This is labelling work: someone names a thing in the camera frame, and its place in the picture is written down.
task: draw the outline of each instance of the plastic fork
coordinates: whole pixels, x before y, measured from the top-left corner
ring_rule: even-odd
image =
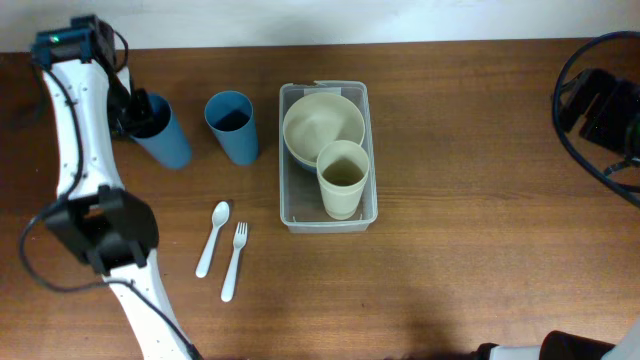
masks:
[[[236,288],[240,251],[247,244],[248,233],[249,225],[245,222],[239,222],[238,227],[236,228],[236,235],[233,237],[233,255],[231,256],[231,263],[229,264],[227,277],[225,277],[224,285],[222,286],[222,295],[220,296],[224,302],[229,302],[233,299],[233,293]]]

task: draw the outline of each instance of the cup rim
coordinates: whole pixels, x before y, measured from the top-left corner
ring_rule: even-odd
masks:
[[[358,145],[358,143],[350,141],[350,140],[336,140],[336,141],[332,141],[332,142],[328,143],[318,153],[318,159],[320,159],[320,156],[322,155],[322,153],[325,150],[327,150],[329,148],[329,146],[334,145],[336,143],[349,143],[349,144],[353,144],[353,145],[357,146],[360,149],[359,151],[364,153],[365,157],[367,158],[367,171],[363,172],[362,179],[360,179],[357,183],[352,184],[352,185],[348,185],[348,186],[339,186],[339,185],[336,185],[336,184],[330,182],[329,180],[325,179],[324,176],[322,175],[322,172],[317,167],[316,167],[316,175],[318,177],[318,181],[323,183],[324,185],[326,185],[329,188],[329,190],[332,190],[332,189],[333,190],[341,190],[341,191],[353,190],[353,191],[350,191],[349,193],[347,193],[347,194],[352,194],[352,193],[358,191],[358,189],[361,186],[363,186],[363,184],[366,183],[366,181],[369,179],[369,172],[371,171],[371,159],[369,158],[369,154],[367,154],[367,152],[362,148],[361,145]]]
[[[249,114],[249,120],[247,120],[247,122],[246,122],[246,123],[244,123],[244,125],[242,125],[240,128],[235,129],[235,130],[231,130],[231,131],[217,129],[215,126],[211,125],[211,123],[210,123],[210,122],[209,122],[209,120],[207,119],[207,108],[209,107],[209,105],[211,104],[211,102],[215,100],[216,96],[223,95],[223,94],[227,94],[227,93],[233,93],[233,94],[241,95],[241,96],[244,98],[244,100],[246,100],[246,101],[249,103],[249,107],[251,108],[251,113]],[[221,91],[221,92],[219,92],[219,93],[216,93],[215,95],[213,95],[213,96],[212,96],[212,97],[207,101],[207,104],[204,106],[204,122],[207,124],[207,126],[209,126],[209,128],[210,128],[211,130],[214,130],[214,131],[219,131],[219,132],[223,132],[223,133],[233,133],[233,132],[236,132],[236,131],[242,130],[245,126],[247,126],[247,125],[251,122],[251,120],[252,120],[252,119],[253,119],[253,103],[251,102],[251,100],[249,99],[249,97],[248,97],[247,95],[245,95],[245,94],[241,93],[240,91],[236,91],[236,90],[225,90],[225,91]]]
[[[156,136],[162,134],[169,127],[169,125],[171,125],[171,122],[174,121],[173,108],[171,107],[171,103],[169,102],[169,100],[167,100],[164,96],[162,96],[162,95],[160,95],[158,93],[148,93],[147,97],[149,99],[153,97],[153,98],[156,98],[156,99],[159,99],[160,101],[162,101],[162,105],[166,106],[169,109],[169,121],[167,121],[167,123],[162,128],[162,130],[160,130],[159,133],[157,133],[155,135],[152,135],[152,136],[139,137],[139,136],[135,136],[134,134],[129,134],[129,136],[131,138],[133,138],[133,139],[139,139],[139,140],[153,139]]]

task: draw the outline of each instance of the clear plastic container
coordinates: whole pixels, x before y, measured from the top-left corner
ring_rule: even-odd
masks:
[[[315,81],[316,85],[286,84],[280,88],[280,219],[292,233],[326,234],[364,231],[378,217],[376,171],[367,87],[358,81]],[[353,102],[364,117],[362,148],[369,155],[371,169],[356,213],[337,221],[324,210],[316,174],[304,170],[285,148],[282,136],[284,116],[296,101],[316,92],[331,92]]]

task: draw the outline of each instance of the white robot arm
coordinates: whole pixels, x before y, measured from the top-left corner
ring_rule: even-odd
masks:
[[[75,18],[70,28],[39,33],[32,54],[53,102],[57,194],[66,198],[44,218],[47,227],[110,284],[145,359],[201,359],[162,284],[153,213],[125,191],[115,166],[112,133],[153,119],[146,93],[131,88],[128,68],[116,72],[113,30],[95,16]]]

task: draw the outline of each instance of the wooden table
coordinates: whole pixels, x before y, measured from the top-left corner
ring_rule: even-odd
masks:
[[[174,172],[116,142],[117,166],[153,208],[165,287],[205,358],[430,358],[539,344],[554,329],[618,341],[640,312],[640,212],[570,159],[550,120],[557,73],[582,43],[133,51],[137,85],[170,99],[193,161]],[[634,46],[589,64],[638,81]],[[49,293],[17,260],[18,233],[53,199],[58,166],[51,111],[31,119],[27,62],[0,55],[0,358],[142,358],[110,291]],[[379,216],[365,233],[294,235],[279,218],[278,89],[319,79],[369,89]],[[250,167],[232,165],[204,123],[207,100],[227,89],[255,106],[262,153]],[[616,161],[578,143],[601,168]],[[233,226],[209,276],[194,276],[222,199],[235,201],[231,223],[253,229],[229,304]],[[43,227],[28,253],[57,282],[94,279]]]

